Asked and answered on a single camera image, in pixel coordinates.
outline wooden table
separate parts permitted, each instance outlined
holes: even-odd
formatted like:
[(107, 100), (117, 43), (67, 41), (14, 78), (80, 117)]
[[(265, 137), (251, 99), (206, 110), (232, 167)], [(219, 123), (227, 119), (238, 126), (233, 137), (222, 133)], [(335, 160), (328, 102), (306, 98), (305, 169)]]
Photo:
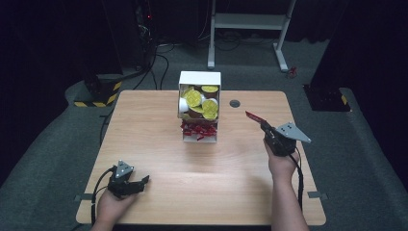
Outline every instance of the wooden table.
[[(239, 108), (230, 106), (233, 99), (241, 102)], [(136, 169), (131, 182), (146, 175), (150, 181), (119, 223), (270, 224), (272, 179), (264, 132), (245, 111), (276, 127), (294, 122), (286, 95), (224, 90), (219, 105), (217, 142), (184, 142), (177, 90), (123, 91), (85, 193), (92, 193), (102, 173), (123, 160)], [(322, 225), (326, 218), (320, 200), (307, 194), (317, 189), (300, 141), (297, 147), (304, 174), (303, 213), (309, 225)], [(108, 180), (107, 175), (100, 187)], [(77, 220), (90, 223), (90, 201), (81, 202)]]

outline human hand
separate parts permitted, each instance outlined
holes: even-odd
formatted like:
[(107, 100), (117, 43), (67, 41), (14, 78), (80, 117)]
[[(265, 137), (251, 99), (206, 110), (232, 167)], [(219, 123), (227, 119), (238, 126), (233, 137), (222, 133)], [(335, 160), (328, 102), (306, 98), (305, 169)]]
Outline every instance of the human hand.
[(98, 201), (97, 218), (92, 230), (111, 230), (130, 205), (136, 201), (137, 196), (135, 193), (119, 199), (109, 190), (105, 190)]
[[(273, 182), (292, 182), (292, 176), (294, 170), (296, 169), (296, 165), (294, 164), (293, 160), (288, 156), (280, 157), (274, 155), (265, 139), (264, 145), (269, 156), (268, 165), (270, 173), (272, 173)], [(293, 157), (297, 162), (299, 161), (298, 155), (293, 155)]]

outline white stand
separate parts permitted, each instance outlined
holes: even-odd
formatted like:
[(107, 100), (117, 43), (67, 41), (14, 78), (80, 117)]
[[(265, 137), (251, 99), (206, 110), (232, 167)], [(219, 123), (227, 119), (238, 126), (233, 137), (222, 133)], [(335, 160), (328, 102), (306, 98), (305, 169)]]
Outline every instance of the white stand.
[(288, 11), (284, 15), (244, 14), (244, 13), (216, 13), (216, 0), (213, 1), (211, 17), (211, 35), (208, 51), (208, 68), (216, 67), (215, 61), (215, 32), (216, 28), (280, 30), (279, 41), (273, 44), (279, 67), (282, 72), (288, 71), (282, 53), (282, 45), (291, 22), (292, 12), (296, 0), (291, 0)]

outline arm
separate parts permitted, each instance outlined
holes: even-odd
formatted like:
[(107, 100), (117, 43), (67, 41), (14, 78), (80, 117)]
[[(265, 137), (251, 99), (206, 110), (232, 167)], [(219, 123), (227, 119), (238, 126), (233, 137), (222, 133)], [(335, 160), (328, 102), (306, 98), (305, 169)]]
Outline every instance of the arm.
[(265, 141), (264, 144), (273, 179), (272, 230), (309, 230), (292, 186), (294, 162), (289, 157), (275, 156)]
[(131, 194), (124, 199), (118, 199), (109, 190), (105, 190), (98, 201), (97, 218), (91, 231), (112, 230), (116, 222), (126, 213), (136, 200), (137, 194)]

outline white box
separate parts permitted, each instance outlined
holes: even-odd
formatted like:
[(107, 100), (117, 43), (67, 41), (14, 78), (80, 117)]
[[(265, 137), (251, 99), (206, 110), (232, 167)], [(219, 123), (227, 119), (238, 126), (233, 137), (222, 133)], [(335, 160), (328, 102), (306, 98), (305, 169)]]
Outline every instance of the white box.
[(182, 119), (183, 141), (217, 142), (220, 91), (220, 72), (181, 71), (178, 117)]

